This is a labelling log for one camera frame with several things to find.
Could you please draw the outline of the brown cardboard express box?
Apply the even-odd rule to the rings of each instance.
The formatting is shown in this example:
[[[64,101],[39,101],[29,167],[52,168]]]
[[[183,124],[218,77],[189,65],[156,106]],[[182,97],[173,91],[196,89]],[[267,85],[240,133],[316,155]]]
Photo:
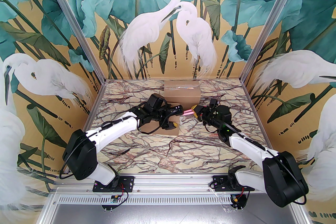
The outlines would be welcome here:
[[[165,80],[164,98],[168,103],[178,103],[184,110],[200,102],[201,90],[197,80]]]
[[[153,132],[154,135],[166,135],[166,136],[178,136],[180,131],[180,116],[171,116],[169,117],[169,121],[175,123],[175,128],[171,130],[164,130],[162,128],[159,128],[155,132]],[[151,132],[155,128],[159,127],[159,122],[151,121],[147,124],[144,124],[143,126],[139,127],[141,132]]]

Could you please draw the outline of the perforated metal strip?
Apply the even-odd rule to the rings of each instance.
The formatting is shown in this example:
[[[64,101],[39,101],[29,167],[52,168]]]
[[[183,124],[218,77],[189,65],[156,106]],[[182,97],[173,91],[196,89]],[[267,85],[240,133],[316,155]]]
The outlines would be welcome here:
[[[112,195],[120,195],[118,203],[110,203]],[[60,194],[53,198],[54,205],[231,205],[229,194]]]

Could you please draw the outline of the grey metal panel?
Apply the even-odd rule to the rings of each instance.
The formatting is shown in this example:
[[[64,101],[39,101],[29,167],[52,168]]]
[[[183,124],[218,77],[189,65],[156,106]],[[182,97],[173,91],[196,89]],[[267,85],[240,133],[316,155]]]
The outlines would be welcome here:
[[[59,205],[39,224],[310,224],[297,220],[290,209],[242,211],[213,206],[101,206]]]

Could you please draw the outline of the aluminium table side rail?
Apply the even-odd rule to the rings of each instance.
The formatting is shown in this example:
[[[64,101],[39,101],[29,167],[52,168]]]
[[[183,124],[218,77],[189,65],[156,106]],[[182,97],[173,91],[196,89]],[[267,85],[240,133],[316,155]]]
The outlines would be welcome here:
[[[88,118],[87,118],[87,120],[85,122],[85,125],[83,127],[84,131],[90,130],[92,122],[94,121],[94,118],[97,115],[97,110],[98,110],[99,105],[100,105],[100,103],[102,101],[102,98],[104,96],[104,93],[105,93],[107,85],[108,85],[108,80],[106,80],[104,82],[104,84],[102,84],[102,86],[101,86],[101,88],[100,88],[100,90],[99,90],[99,92],[97,94],[97,97],[96,97],[96,99],[95,99],[95,101],[93,103],[92,109],[90,110],[89,116],[88,116]]]
[[[251,109],[252,109],[253,114],[254,114],[254,116],[255,116],[255,118],[256,118],[256,120],[257,120],[257,123],[258,123],[258,125],[259,125],[259,128],[260,128],[260,130],[261,130],[261,132],[262,132],[262,134],[263,134],[263,136],[264,136],[266,145],[267,145],[269,148],[273,149],[272,144],[271,144],[271,142],[270,142],[270,140],[269,140],[269,138],[268,138],[268,135],[267,135],[267,133],[266,133],[266,130],[265,130],[263,124],[262,124],[262,121],[261,121],[261,119],[260,119],[260,117],[259,117],[259,115],[258,115],[258,113],[257,113],[257,110],[256,110],[256,108],[255,108],[255,106],[254,106],[254,104],[253,104],[253,101],[252,101],[252,99],[251,99],[251,97],[250,97],[250,95],[249,95],[249,93],[248,93],[248,90],[247,90],[246,86],[244,85],[244,83],[243,83],[242,81],[239,80],[239,82],[240,82],[240,84],[241,84],[241,86],[242,86],[242,88],[243,88],[243,90],[244,90],[244,93],[245,93],[245,95],[246,95],[246,97],[247,97],[247,100],[248,100],[249,104],[251,105]]]

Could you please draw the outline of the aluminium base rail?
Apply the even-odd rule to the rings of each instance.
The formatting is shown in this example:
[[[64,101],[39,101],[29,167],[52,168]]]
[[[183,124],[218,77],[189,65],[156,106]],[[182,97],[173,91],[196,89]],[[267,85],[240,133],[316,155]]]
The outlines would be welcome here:
[[[120,177],[134,177],[133,190],[143,189],[144,187],[187,187],[210,188],[210,182],[213,178],[219,180],[224,178],[228,173],[212,174],[212,173],[193,173],[193,174],[120,174]],[[243,186],[252,187],[257,191],[266,192],[266,184],[262,172],[253,170],[241,170],[236,179]]]

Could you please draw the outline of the black bracket with yellow connector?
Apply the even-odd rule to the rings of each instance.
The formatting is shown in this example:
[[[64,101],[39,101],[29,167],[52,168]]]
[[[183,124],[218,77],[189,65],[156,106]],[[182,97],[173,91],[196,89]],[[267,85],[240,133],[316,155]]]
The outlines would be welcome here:
[[[231,206],[234,209],[243,210],[245,206],[247,205],[249,195],[250,195],[250,192],[248,192],[247,194],[239,194],[239,195],[231,194],[230,196]]]

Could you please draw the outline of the aluminium frame post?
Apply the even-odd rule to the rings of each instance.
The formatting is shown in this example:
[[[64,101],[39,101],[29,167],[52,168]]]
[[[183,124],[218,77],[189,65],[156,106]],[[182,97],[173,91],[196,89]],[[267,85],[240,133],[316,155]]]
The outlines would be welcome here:
[[[77,39],[79,40],[79,44],[82,46],[86,56],[88,57],[88,60],[90,61],[90,63],[92,64],[99,81],[104,84],[106,81],[105,75],[102,72],[102,69],[100,67],[100,65],[98,64],[93,51],[91,50],[88,41],[86,40],[83,31],[80,28],[80,25],[75,17],[75,14],[73,13],[71,7],[68,4],[67,0],[57,0],[58,4],[60,5],[60,8],[62,9],[66,20],[68,21],[73,33],[75,34],[75,36],[77,37]]]
[[[288,0],[276,0],[271,11],[270,14],[265,22],[264,27],[262,28],[262,31],[260,32],[260,35],[255,43],[255,46],[251,52],[251,55],[249,56],[247,63],[245,64],[240,76],[239,76],[239,80],[241,82],[241,84],[243,84],[248,76],[248,74],[250,73],[253,64],[256,62],[257,57],[259,55],[259,53],[261,52],[261,49],[266,41],[266,39],[268,38],[268,36],[270,35],[271,31],[273,30],[273,28],[275,27],[275,24],[278,20],[278,18],[280,17],[283,8],[285,7],[286,3]]]

